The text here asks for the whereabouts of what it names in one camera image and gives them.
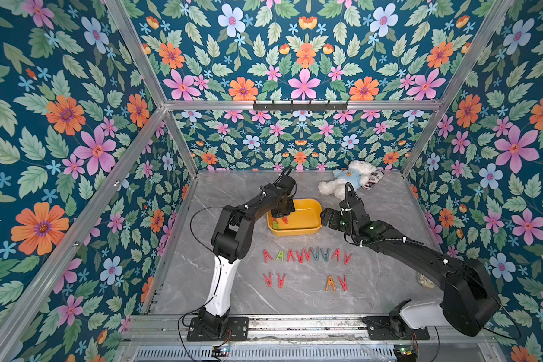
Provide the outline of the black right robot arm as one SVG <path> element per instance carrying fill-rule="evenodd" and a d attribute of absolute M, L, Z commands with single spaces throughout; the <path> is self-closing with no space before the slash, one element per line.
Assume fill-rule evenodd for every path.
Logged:
<path fill-rule="evenodd" d="M 405 300 L 389 313 L 391 335 L 404 338 L 424 327 L 452 327 L 474 337 L 498 312 L 500 300 L 484 265 L 462 261 L 408 238 L 394 226 L 373 220 L 352 188 L 339 209 L 321 212 L 323 226 L 342 232 L 346 241 L 402 262 L 443 292 L 440 300 Z"/>

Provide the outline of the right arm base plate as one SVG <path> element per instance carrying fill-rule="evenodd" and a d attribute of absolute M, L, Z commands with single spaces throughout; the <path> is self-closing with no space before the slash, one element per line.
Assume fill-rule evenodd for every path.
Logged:
<path fill-rule="evenodd" d="M 428 330 L 411 329 L 400 317 L 365 316 L 361 321 L 366 324 L 371 340 L 430 340 Z"/>

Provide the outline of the teal clothespin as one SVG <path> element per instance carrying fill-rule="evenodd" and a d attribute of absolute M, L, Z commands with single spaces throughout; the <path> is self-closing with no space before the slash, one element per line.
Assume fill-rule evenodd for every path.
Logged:
<path fill-rule="evenodd" d="M 321 256 L 322 256 L 324 262 L 329 262 L 329 259 L 330 259 L 330 249 L 329 249 L 329 248 L 327 248 L 327 249 L 321 248 L 321 249 L 320 249 L 320 252 L 321 252 Z"/>
<path fill-rule="evenodd" d="M 314 258 L 315 261 L 318 261 L 319 260 L 319 256 L 320 256 L 320 248 L 319 247 L 316 247 L 315 249 L 310 249 L 311 253 L 312 253 L 312 256 Z"/>

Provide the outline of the red clothespin second row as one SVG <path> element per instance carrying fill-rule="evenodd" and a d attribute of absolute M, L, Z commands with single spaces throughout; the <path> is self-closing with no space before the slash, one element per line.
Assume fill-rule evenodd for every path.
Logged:
<path fill-rule="evenodd" d="M 342 287 L 342 290 L 347 291 L 348 290 L 347 277 L 345 275 L 342 277 L 338 276 L 338 280 Z"/>

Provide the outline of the yellow plastic storage box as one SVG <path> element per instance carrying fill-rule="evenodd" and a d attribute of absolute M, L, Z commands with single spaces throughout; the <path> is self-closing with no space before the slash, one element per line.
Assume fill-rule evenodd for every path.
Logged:
<path fill-rule="evenodd" d="M 294 201 L 296 211 L 288 216 L 289 224 L 286 229 L 274 230 L 272 228 L 272 214 L 268 212 L 268 229 L 277 237 L 313 235 L 322 228 L 321 204 L 311 198 Z"/>

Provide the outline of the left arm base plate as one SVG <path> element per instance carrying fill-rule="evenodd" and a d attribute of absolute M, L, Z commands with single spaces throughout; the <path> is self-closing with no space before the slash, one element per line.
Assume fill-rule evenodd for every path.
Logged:
<path fill-rule="evenodd" d="M 187 342 L 225 342 L 246 341 L 250 327 L 247 317 L 228 317 L 205 321 L 204 318 L 195 317 L 191 320 L 187 333 Z"/>

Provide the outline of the orange clothespin row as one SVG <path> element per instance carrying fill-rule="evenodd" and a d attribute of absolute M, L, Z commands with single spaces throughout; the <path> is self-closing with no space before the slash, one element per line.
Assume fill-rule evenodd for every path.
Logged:
<path fill-rule="evenodd" d="M 335 282 L 334 282 L 333 277 L 331 275 L 329 275 L 327 277 L 327 283 L 326 283 L 325 291 L 336 292 L 336 285 L 335 285 Z"/>

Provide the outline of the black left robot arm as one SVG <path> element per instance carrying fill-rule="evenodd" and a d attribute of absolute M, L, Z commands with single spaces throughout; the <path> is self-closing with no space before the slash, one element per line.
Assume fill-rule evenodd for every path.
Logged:
<path fill-rule="evenodd" d="M 231 293 L 239 263 L 248 254 L 256 222 L 268 213 L 286 217 L 295 211 L 297 182 L 292 167 L 259 187 L 259 194 L 238 206 L 223 207 L 211 238 L 214 274 L 206 303 L 198 311 L 199 321 L 217 334 L 229 323 Z"/>

